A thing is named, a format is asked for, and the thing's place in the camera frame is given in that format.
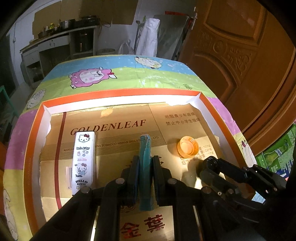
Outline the white kitchen counter cabinet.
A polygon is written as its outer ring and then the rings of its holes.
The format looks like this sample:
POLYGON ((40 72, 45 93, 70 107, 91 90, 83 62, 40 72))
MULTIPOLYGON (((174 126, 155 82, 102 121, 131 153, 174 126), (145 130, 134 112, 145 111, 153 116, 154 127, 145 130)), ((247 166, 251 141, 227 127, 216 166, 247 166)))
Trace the white kitchen counter cabinet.
POLYGON ((27 84, 35 89, 56 65, 94 56, 100 30, 99 25, 72 29, 21 49, 21 70, 27 84))

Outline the metal cooking pot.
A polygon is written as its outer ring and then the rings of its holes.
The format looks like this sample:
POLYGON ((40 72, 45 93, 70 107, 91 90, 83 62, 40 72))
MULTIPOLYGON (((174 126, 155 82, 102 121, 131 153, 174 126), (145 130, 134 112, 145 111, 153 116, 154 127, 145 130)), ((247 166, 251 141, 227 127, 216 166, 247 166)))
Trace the metal cooking pot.
POLYGON ((64 20, 60 22, 60 26, 62 29, 68 29, 70 28, 71 21, 70 20, 64 20))

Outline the green stool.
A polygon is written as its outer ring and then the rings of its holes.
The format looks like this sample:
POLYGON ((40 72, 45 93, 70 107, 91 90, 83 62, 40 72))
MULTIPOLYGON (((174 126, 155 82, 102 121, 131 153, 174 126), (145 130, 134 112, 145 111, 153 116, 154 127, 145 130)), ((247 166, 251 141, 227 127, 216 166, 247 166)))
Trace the green stool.
POLYGON ((19 118, 20 115, 19 115, 18 112, 16 111, 16 108, 15 108, 15 106, 13 105, 13 103, 11 102, 11 100, 10 100, 10 98, 9 98, 7 92, 6 92, 6 89, 5 89, 5 87, 4 87, 3 85, 0 87, 0 93, 3 93, 3 95, 4 95, 5 98, 6 98, 7 103, 11 106, 14 115, 15 115, 17 118, 19 118))

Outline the white Hello Kitty box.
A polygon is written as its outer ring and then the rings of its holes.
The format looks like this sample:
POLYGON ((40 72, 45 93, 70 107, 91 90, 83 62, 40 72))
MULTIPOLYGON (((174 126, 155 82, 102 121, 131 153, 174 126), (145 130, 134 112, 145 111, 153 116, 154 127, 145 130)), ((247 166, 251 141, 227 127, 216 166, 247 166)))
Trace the white Hello Kitty box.
POLYGON ((72 195, 82 187, 94 186, 95 176, 95 132, 77 132, 72 161, 72 195))

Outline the orange wooden door right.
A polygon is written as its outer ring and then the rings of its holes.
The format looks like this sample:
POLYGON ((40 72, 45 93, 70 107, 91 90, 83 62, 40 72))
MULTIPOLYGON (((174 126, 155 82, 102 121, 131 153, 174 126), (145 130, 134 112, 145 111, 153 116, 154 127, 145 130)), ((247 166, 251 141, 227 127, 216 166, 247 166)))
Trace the orange wooden door right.
POLYGON ((255 155, 295 121, 295 46, 258 1, 195 1, 180 61, 226 106, 255 155))

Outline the orange-rimmed shallow cardboard tray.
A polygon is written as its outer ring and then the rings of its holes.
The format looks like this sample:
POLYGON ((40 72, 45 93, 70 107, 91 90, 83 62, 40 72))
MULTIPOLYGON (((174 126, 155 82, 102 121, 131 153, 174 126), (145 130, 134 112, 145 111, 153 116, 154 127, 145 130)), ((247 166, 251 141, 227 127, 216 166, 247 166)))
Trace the orange-rimmed shallow cardboard tray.
POLYGON ((240 165, 229 145, 216 113, 203 95, 132 95, 81 99, 76 103, 43 106, 39 123, 34 123, 27 143, 26 159, 32 172, 25 184, 32 185, 36 233, 71 197, 72 161, 77 132, 95 132, 96 188, 116 179, 139 153, 140 136, 148 134, 152 155, 161 156, 164 167, 182 179, 189 172, 189 159, 177 150, 179 140, 190 136, 198 141, 198 158, 210 155, 240 165))

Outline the green and blue carton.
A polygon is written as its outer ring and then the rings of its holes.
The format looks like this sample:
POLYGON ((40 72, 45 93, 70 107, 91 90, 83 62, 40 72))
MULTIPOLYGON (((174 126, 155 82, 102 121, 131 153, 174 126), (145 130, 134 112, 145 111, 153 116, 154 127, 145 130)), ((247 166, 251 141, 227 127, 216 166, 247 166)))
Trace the green and blue carton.
POLYGON ((269 148, 258 154, 257 165, 288 179, 293 165, 295 123, 269 148))

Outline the colourful cartoon tablecloth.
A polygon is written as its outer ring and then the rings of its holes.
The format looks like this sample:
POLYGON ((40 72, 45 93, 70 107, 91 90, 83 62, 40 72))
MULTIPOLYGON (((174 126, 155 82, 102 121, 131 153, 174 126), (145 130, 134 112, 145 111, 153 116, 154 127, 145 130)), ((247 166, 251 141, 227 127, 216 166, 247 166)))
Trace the colourful cartoon tablecloth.
POLYGON ((33 124, 39 123, 42 107, 76 103, 81 97, 99 99, 132 95, 202 94, 216 113, 229 145, 240 165, 253 164, 254 154, 228 109, 187 65, 153 58, 156 68, 142 63, 134 55, 105 55, 71 60, 58 64, 38 86, 21 113, 11 134, 4 166, 4 205, 6 219, 15 240, 29 240, 36 212, 26 210, 32 205, 32 185, 25 184, 32 172, 32 161, 26 159, 27 143, 33 124))

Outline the translucent amber bottle cap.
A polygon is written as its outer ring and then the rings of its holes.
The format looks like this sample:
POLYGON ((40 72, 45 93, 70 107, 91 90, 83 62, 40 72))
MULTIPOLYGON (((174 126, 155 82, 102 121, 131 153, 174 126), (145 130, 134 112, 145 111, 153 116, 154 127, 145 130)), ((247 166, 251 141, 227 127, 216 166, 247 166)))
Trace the translucent amber bottle cap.
POLYGON ((190 136, 184 136, 177 144, 178 153, 186 159, 196 156, 199 152, 197 141, 190 136))

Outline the teal slim box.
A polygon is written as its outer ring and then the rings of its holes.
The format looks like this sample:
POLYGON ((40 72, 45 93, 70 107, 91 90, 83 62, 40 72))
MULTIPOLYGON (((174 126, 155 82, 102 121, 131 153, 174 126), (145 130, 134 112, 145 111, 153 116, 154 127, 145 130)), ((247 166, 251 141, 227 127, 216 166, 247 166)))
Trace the teal slim box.
POLYGON ((151 175, 151 137, 148 134, 140 136, 139 147, 139 209, 153 210, 152 175, 151 175))

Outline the white rolled sack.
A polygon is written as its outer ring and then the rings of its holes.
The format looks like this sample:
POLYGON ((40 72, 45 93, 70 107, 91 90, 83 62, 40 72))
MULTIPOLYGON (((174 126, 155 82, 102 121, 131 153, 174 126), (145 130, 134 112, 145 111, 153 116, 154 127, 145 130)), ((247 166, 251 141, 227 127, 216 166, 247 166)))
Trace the white rolled sack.
POLYGON ((158 50, 158 32, 161 21, 155 18, 145 19, 138 24, 135 40, 135 54, 147 57, 156 57, 158 50))

